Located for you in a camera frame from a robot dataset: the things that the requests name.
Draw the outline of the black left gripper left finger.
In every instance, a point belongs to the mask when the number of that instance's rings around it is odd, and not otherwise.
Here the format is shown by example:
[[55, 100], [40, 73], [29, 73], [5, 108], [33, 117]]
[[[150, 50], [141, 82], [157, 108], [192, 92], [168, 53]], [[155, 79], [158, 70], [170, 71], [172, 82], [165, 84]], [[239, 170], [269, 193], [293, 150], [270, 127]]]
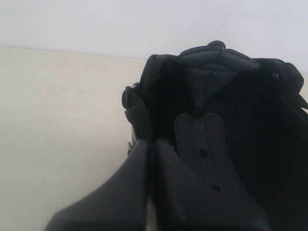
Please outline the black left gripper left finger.
[[148, 141], [136, 142], [101, 187], [57, 212], [47, 231], [144, 231], [148, 200]]

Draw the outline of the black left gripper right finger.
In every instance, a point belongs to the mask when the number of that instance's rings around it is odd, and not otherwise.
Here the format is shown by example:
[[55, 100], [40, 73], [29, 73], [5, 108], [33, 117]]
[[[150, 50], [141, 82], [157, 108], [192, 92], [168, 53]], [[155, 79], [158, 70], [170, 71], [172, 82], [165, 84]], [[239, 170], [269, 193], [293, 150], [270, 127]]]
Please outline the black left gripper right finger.
[[200, 180], [167, 140], [157, 140], [154, 204], [161, 231], [268, 231], [260, 213]]

